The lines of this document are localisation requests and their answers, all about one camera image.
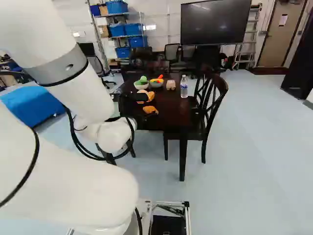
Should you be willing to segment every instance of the paper sign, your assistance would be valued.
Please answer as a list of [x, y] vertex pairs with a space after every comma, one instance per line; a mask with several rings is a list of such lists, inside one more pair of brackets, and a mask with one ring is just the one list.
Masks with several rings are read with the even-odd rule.
[[279, 27], [283, 27], [285, 26], [286, 22], [287, 22], [287, 19], [288, 19], [288, 15], [287, 14], [283, 14], [281, 17], [280, 17], [280, 20], [279, 20]]

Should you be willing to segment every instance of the black monitor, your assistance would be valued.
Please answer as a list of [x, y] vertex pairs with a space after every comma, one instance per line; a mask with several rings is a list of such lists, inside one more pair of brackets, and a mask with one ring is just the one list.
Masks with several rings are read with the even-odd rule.
[[250, 6], [251, 0], [207, 0], [182, 4], [180, 44], [243, 42]]

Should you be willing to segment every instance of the blue storage bin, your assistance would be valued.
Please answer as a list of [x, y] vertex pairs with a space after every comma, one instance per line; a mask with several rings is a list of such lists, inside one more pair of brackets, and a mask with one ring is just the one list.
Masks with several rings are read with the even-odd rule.
[[112, 37], [125, 36], [125, 27], [123, 24], [110, 26]]
[[94, 16], [100, 16], [100, 9], [99, 9], [99, 5], [91, 5], [90, 6], [90, 11]]
[[129, 39], [129, 44], [131, 47], [147, 47], [148, 46], [148, 39], [147, 36], [142, 37], [133, 37]]
[[121, 1], [121, 0], [107, 1], [106, 4], [108, 7], [108, 13], [109, 14], [128, 12], [128, 4]]
[[141, 23], [129, 23], [125, 25], [126, 35], [141, 35], [142, 24]]
[[118, 47], [115, 48], [118, 58], [129, 58], [131, 54], [131, 49], [129, 47]]

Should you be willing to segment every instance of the plush toy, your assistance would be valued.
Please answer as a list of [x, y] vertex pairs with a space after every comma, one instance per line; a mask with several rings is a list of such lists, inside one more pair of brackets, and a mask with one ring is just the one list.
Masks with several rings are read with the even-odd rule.
[[158, 114], [158, 110], [154, 106], [145, 106], [142, 109], [147, 114], [152, 114], [152, 113]]
[[146, 90], [139, 90], [137, 93], [146, 93], [147, 96], [149, 97], [147, 102], [151, 102], [155, 98], [155, 93], [154, 92], [147, 92]]

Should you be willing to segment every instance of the bowl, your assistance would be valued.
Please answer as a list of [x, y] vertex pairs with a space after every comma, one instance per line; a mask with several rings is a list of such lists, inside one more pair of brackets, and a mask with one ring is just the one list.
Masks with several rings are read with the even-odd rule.
[[159, 88], [163, 85], [164, 83], [164, 79], [151, 79], [150, 80], [150, 84], [151, 84], [151, 87], [153, 88]]
[[144, 90], [147, 89], [149, 86], [149, 82], [148, 81], [135, 81], [134, 82], [134, 86], [137, 90]]

